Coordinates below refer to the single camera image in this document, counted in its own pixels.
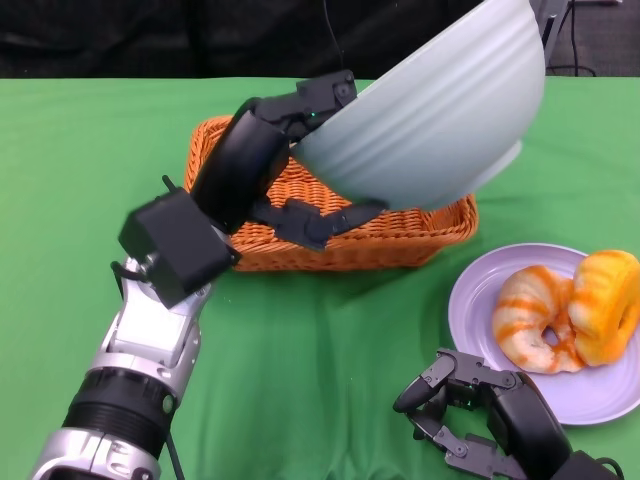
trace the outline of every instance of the robotic arm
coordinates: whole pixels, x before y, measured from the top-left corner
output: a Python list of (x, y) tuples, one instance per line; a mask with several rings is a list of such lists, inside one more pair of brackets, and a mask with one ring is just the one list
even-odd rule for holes
[[(321, 251), (331, 236), (387, 208), (370, 199), (323, 216), (297, 200), (275, 207), (267, 197), (290, 146), (353, 101), (348, 71), (300, 82), (288, 95), (248, 100), (190, 194), (164, 177), (169, 192), (129, 214), (119, 235), (127, 258), (112, 264), (123, 306), (62, 427), (47, 440), (32, 480), (158, 480), (165, 444), (180, 471), (171, 422), (200, 350), (200, 312), (217, 277), (240, 259), (229, 237), (253, 221), (271, 226), (278, 238)], [(442, 423), (447, 405), (487, 407), (498, 443), (457, 438)], [(526, 375), (494, 372), (481, 358), (439, 350), (394, 409), (409, 418), (415, 438), (446, 452), (447, 464), (481, 478), (615, 478), (585, 454), (572, 453)], [(507, 456), (497, 452), (498, 445)]]
[[(495, 441), (456, 437), (443, 423), (447, 406), (488, 410)], [(615, 480), (614, 461), (573, 452), (544, 397), (524, 372), (497, 372), (484, 359), (444, 348), (436, 361), (398, 397), (393, 408), (414, 426), (413, 438), (445, 452), (451, 468), (477, 478), (512, 480)], [(498, 446), (505, 452), (502, 455)], [(603, 467), (609, 463), (617, 476)]]
[(73, 398), (62, 427), (36, 462), (33, 480), (158, 480), (172, 446), (171, 421), (200, 350), (198, 317), (215, 279), (239, 259), (229, 236), (245, 222), (322, 250), (330, 236), (376, 217), (382, 202), (327, 216), (303, 202), (274, 207), (267, 191), (289, 146), (355, 100), (351, 72), (300, 82), (297, 91), (251, 99), (236, 113), (191, 194), (169, 192), (131, 212), (112, 264), (123, 306)]

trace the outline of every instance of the white bowl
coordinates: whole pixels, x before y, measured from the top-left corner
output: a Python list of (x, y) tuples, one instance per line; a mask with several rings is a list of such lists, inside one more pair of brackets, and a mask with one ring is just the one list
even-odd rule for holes
[(520, 153), (545, 82), (528, 0), (485, 0), (292, 150), (351, 200), (435, 209)]

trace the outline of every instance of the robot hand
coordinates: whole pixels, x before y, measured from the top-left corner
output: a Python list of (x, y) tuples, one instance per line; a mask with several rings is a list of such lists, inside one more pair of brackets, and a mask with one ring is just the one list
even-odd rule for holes
[[(496, 441), (467, 434), (456, 437), (442, 422), (447, 406), (484, 407)], [(484, 359), (439, 349), (436, 361), (398, 397), (394, 410), (414, 425), (414, 438), (445, 452), (450, 467), (492, 479), (613, 480), (618, 465), (573, 452), (569, 440), (531, 378), (523, 372), (497, 372)], [(500, 447), (506, 455), (498, 452)], [(618, 476), (602, 466), (610, 463)]]

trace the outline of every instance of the yellow toy bread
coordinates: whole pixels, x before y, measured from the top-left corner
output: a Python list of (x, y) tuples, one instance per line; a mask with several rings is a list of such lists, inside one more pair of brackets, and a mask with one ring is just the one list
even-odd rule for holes
[(589, 255), (575, 272), (568, 311), (587, 365), (619, 360), (640, 320), (640, 262), (619, 250)]

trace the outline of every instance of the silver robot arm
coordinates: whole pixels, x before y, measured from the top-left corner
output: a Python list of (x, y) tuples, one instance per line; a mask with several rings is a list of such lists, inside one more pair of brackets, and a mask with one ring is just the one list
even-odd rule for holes
[[(138, 264), (127, 259), (125, 267), (136, 271)], [(48, 438), (32, 480), (160, 478), (158, 456), (198, 358), (198, 317), (212, 285), (170, 310), (149, 284), (122, 279), (122, 290), (123, 306), (93, 358), (63, 427)], [(103, 398), (111, 405), (93, 402), (105, 394), (114, 397)], [(122, 412), (117, 404), (125, 408), (135, 402), (144, 408), (125, 415), (130, 418), (122, 420), (129, 425), (118, 425)], [(79, 428), (87, 420), (93, 428)], [(107, 430), (115, 428), (118, 435), (103, 433), (101, 422), (109, 423)]]
[(200, 350), (198, 316), (212, 285), (235, 265), (229, 238), (248, 221), (277, 238), (322, 250), (329, 238), (380, 214), (376, 201), (323, 216), (269, 187), (290, 145), (356, 98), (353, 74), (296, 84), (296, 92), (245, 102), (202, 166), (190, 192), (168, 177), (168, 193), (129, 213), (118, 241), (128, 259), (112, 268), (124, 300), (53, 433), (32, 480), (158, 480), (165, 444), (178, 477), (171, 421)]

